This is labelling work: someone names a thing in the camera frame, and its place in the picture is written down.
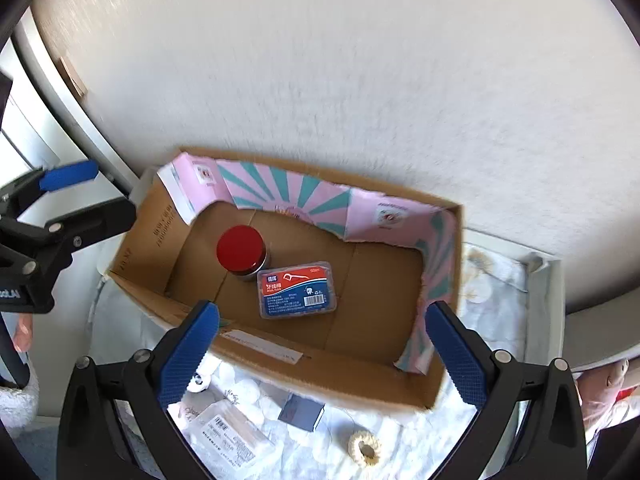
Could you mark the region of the person's left hand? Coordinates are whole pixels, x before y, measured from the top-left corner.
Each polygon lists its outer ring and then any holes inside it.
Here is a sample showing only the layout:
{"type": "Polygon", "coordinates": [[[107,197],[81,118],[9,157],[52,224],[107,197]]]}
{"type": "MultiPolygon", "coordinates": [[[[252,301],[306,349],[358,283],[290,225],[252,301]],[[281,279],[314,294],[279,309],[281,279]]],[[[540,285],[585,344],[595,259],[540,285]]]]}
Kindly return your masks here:
{"type": "Polygon", "coordinates": [[[13,343],[18,352],[29,352],[34,336],[34,318],[30,313],[20,313],[17,317],[13,343]]]}

